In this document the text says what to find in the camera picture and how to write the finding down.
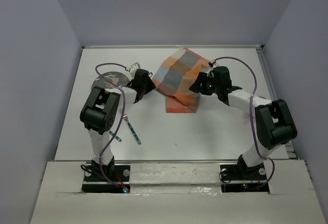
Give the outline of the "orange grey checkered cloth napkin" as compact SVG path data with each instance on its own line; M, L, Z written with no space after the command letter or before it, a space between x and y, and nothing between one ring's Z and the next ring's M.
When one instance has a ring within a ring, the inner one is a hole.
M155 90L166 97L166 112L196 113L200 94L189 90L200 72L209 70L209 61L199 54L179 48L160 65L153 77Z

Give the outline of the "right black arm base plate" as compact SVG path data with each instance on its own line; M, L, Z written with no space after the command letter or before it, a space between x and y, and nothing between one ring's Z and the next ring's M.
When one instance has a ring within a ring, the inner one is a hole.
M220 165L219 180L222 193L266 192L269 186L261 186L267 181L264 164L257 165L250 172L242 173L237 164Z

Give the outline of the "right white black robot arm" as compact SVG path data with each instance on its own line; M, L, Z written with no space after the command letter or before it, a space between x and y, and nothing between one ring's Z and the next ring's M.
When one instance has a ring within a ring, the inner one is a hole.
M240 179L253 176L258 172L258 166L276 149L297 136L296 126L284 100L264 99L234 86L227 67L200 72L189 89L202 95L216 94L222 103L250 116L254 143L238 157L232 169L225 171L225 176L237 176Z

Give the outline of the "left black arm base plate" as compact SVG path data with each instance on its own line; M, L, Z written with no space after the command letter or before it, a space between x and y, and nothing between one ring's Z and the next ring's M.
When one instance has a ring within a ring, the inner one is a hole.
M130 165L115 165L114 172L108 177L108 181L100 171L94 169L90 162L80 165L84 172L81 191L84 193L130 193Z

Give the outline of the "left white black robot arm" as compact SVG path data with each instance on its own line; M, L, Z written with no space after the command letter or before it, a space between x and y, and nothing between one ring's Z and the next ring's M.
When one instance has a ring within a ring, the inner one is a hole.
M155 89L150 72L130 69L132 79L114 89L93 87L80 113L80 121L91 138L93 157L91 172L101 180L108 180L114 172L114 155L110 149L110 129L114 125L117 110L126 104L138 103L145 94Z

